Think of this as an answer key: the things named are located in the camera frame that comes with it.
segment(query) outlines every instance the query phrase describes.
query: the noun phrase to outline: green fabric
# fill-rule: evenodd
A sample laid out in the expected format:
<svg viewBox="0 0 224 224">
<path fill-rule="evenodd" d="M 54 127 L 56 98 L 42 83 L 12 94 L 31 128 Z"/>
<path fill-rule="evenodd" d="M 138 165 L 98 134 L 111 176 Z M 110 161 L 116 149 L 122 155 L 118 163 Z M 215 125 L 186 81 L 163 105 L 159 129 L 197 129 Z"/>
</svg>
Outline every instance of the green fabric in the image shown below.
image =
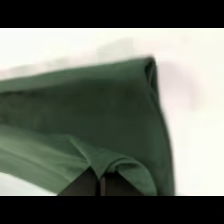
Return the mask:
<svg viewBox="0 0 224 224">
<path fill-rule="evenodd" d="M 0 172 L 59 193 L 89 166 L 174 195 L 152 58 L 0 82 Z"/>
</svg>

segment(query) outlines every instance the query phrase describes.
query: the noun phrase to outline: white background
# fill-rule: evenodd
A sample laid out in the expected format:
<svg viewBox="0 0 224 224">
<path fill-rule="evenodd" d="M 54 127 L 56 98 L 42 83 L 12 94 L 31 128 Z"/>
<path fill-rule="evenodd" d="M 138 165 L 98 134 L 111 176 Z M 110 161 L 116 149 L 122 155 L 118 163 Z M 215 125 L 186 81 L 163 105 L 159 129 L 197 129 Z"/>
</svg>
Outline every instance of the white background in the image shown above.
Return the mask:
<svg viewBox="0 0 224 224">
<path fill-rule="evenodd" d="M 224 29 L 0 29 L 2 79 L 61 58 L 78 66 L 142 55 L 158 63 L 177 194 L 224 195 Z M 42 192 L 0 175 L 0 195 Z"/>
</svg>

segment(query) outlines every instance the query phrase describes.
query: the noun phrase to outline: dark green cloth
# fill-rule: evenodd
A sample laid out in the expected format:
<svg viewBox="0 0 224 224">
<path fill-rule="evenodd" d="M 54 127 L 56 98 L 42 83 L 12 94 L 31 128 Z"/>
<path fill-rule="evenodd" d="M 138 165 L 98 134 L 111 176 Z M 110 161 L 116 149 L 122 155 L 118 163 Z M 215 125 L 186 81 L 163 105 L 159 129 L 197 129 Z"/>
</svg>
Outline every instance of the dark green cloth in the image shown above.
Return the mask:
<svg viewBox="0 0 224 224">
<path fill-rule="evenodd" d="M 174 195 L 153 58 L 0 82 L 0 172 L 59 193 L 89 166 Z"/>
</svg>

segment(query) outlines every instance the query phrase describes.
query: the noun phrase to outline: green garment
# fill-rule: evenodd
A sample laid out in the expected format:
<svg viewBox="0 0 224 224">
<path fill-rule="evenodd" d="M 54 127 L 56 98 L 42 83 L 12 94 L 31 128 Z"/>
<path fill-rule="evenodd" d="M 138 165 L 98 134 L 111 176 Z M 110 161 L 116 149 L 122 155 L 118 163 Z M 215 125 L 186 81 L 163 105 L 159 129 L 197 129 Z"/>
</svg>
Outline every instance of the green garment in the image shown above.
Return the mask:
<svg viewBox="0 0 224 224">
<path fill-rule="evenodd" d="M 0 82 L 0 172 L 59 193 L 91 166 L 174 195 L 152 58 Z"/>
</svg>

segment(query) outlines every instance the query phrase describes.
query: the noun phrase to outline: folded fabric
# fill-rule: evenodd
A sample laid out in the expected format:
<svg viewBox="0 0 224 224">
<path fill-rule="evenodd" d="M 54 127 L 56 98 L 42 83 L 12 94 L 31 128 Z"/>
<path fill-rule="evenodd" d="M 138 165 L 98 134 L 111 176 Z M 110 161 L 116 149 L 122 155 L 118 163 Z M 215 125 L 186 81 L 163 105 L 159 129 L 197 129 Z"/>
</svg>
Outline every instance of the folded fabric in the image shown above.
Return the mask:
<svg viewBox="0 0 224 224">
<path fill-rule="evenodd" d="M 92 167 L 174 195 L 153 58 L 2 81 L 0 105 L 0 172 L 59 193 Z"/>
</svg>

